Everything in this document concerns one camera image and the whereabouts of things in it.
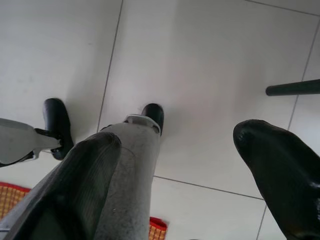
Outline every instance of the tile floor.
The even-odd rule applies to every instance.
[[[320,154],[320,97],[264,92],[319,78],[318,15],[317,0],[5,0],[1,117],[42,128],[42,102],[59,97],[78,142],[159,103],[151,214],[167,239],[283,240],[232,131],[263,119]],[[33,187],[57,163],[44,152],[0,181]]]

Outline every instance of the woven mat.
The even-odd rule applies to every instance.
[[[31,189],[0,182],[0,221]],[[161,219],[150,217],[149,240],[164,240],[168,226]]]

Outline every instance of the foot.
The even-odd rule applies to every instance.
[[[156,103],[150,103],[144,107],[141,113],[142,116],[146,116],[155,121],[160,127],[160,135],[162,135],[164,128],[164,110],[162,107]]]
[[[63,160],[74,146],[70,133],[70,120],[64,103],[58,98],[49,98],[43,104],[45,130],[57,134],[61,139],[61,147],[52,149],[57,160]]]

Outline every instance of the black shoe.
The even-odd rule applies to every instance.
[[[63,160],[74,146],[70,133],[70,120],[64,103],[57,98],[49,98],[43,104],[45,130],[58,135],[61,147],[52,149],[52,155],[57,160]]]
[[[141,115],[151,118],[153,121],[155,121],[159,127],[160,127],[160,135],[162,135],[163,128],[164,128],[164,110],[162,107],[156,103],[150,103],[147,106],[144,107],[142,110]]]

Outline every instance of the chair leg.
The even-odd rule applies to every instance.
[[[320,79],[268,86],[268,96],[320,94]]]

